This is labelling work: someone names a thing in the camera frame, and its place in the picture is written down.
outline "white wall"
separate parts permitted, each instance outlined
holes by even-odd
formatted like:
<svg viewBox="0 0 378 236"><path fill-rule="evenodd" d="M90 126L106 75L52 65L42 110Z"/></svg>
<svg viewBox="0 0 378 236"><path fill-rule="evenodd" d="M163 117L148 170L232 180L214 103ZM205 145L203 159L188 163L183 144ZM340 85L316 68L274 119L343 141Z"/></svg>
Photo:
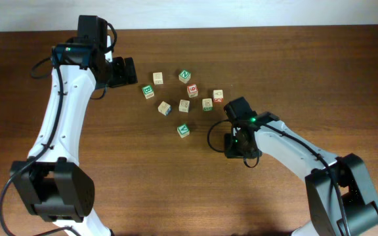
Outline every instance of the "white wall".
<svg viewBox="0 0 378 236"><path fill-rule="evenodd" d="M0 31L76 30L80 14L117 29L378 24L378 0L0 0Z"/></svg>

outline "wood grain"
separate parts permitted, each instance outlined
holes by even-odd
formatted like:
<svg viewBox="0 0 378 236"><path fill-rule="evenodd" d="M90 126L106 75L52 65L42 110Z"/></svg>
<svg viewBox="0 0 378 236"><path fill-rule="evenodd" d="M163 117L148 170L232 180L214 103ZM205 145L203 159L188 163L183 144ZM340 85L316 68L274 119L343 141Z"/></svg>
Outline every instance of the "wood grain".
<svg viewBox="0 0 378 236"><path fill-rule="evenodd" d="M0 33L0 191L11 162L32 147L49 99L51 80L30 79L29 70L74 34ZM225 102L245 96L317 146L359 155L378 191L378 26L120 31L114 56L134 58L139 84L89 102L79 159L96 185L95 209L117 235L264 235L309 220L304 184L275 159L264 155L248 169L208 148L208 128L225 118L225 103L202 111L214 89ZM199 88L189 113L178 111L188 99L182 69ZM141 87L157 71L164 85L146 100ZM158 112L161 101L170 115ZM182 139L183 123L190 135ZM213 144L229 128L217 127ZM21 235L54 227L29 216L14 188L5 216Z"/></svg>

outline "wooden table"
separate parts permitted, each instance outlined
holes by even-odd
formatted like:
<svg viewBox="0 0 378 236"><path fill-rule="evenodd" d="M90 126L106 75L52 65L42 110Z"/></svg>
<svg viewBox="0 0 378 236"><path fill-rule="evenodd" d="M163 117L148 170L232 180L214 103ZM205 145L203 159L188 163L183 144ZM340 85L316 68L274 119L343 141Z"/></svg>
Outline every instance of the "wooden table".
<svg viewBox="0 0 378 236"><path fill-rule="evenodd" d="M209 149L209 127L226 117L224 104L202 111L213 89L225 102L245 96L321 148L359 155L378 191L378 26L118 33L114 56L134 58L139 83L89 102L79 148L80 167L96 186L94 207L117 235L266 235L309 221L305 185L277 160L264 155L248 169ZM30 68L74 35L0 33L0 191L12 161L32 147L49 99L51 80L31 79ZM182 69L199 87L189 113L178 111L188 98ZM146 100L141 87L157 71L164 85ZM172 105L167 117L157 111L161 101ZM182 139L183 123L190 135ZM222 145L229 129L217 127L213 144ZM5 216L21 235L54 228L30 216L13 187ZM366 235L378 235L378 226Z"/></svg>

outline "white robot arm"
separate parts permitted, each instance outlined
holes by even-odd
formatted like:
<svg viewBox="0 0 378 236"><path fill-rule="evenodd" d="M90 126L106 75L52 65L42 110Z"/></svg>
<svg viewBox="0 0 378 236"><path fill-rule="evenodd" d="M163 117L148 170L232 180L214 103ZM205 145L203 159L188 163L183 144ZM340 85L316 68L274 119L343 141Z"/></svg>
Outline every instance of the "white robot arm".
<svg viewBox="0 0 378 236"><path fill-rule="evenodd" d="M97 16L80 16L78 37L52 49L52 90L41 130L28 160L12 164L1 193L0 222L7 235L14 235L2 211L11 182L30 214L60 227L45 235L60 230L68 235L113 235L93 209L95 186L79 168L78 145L93 91L137 83L133 59L112 58L116 40L111 24Z"/></svg>
<svg viewBox="0 0 378 236"><path fill-rule="evenodd" d="M277 116L257 115L244 98L231 101L224 111L232 124L232 134L224 136L228 158L243 158L247 165L246 159L259 162L266 153L305 182L311 221L292 235L359 235L378 225L378 195L361 158L354 154L341 158L316 147ZM208 133L210 146L215 125ZM349 192L341 195L338 186Z"/></svg>

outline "wooden block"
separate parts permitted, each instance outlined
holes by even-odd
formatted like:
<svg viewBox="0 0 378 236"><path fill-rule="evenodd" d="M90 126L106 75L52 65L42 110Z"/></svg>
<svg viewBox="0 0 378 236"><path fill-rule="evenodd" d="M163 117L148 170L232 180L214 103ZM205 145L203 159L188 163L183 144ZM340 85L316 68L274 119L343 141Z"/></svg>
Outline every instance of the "wooden block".
<svg viewBox="0 0 378 236"><path fill-rule="evenodd" d="M196 85L188 86L188 95L189 95L189 98L193 98L198 95L198 88Z"/></svg>
<svg viewBox="0 0 378 236"><path fill-rule="evenodd" d="M163 73L162 72L153 73L152 78L154 80L155 85L162 85L163 84Z"/></svg>
<svg viewBox="0 0 378 236"><path fill-rule="evenodd" d="M183 83L188 83L190 79L190 72L187 70L182 70L182 72L178 75L178 79Z"/></svg>
<svg viewBox="0 0 378 236"><path fill-rule="evenodd" d="M142 92L144 93L146 99L154 97L154 90L152 89L151 85L143 87Z"/></svg>
<svg viewBox="0 0 378 236"><path fill-rule="evenodd" d="M214 90L213 98L214 102L222 102L224 100L224 94L222 93L222 90Z"/></svg>
<svg viewBox="0 0 378 236"><path fill-rule="evenodd" d="M202 109L203 111L212 111L213 110L213 100L210 98L202 99Z"/></svg>
<svg viewBox="0 0 378 236"><path fill-rule="evenodd" d="M178 110L182 112L189 112L189 101L181 100L180 104L178 105Z"/></svg>
<svg viewBox="0 0 378 236"><path fill-rule="evenodd" d="M158 111L163 115L168 115L171 111L171 106L166 102L162 102L160 106L158 106Z"/></svg>
<svg viewBox="0 0 378 236"><path fill-rule="evenodd" d="M178 135L180 135L181 138L184 138L190 134L189 128L186 124L183 124L179 127L177 127Z"/></svg>

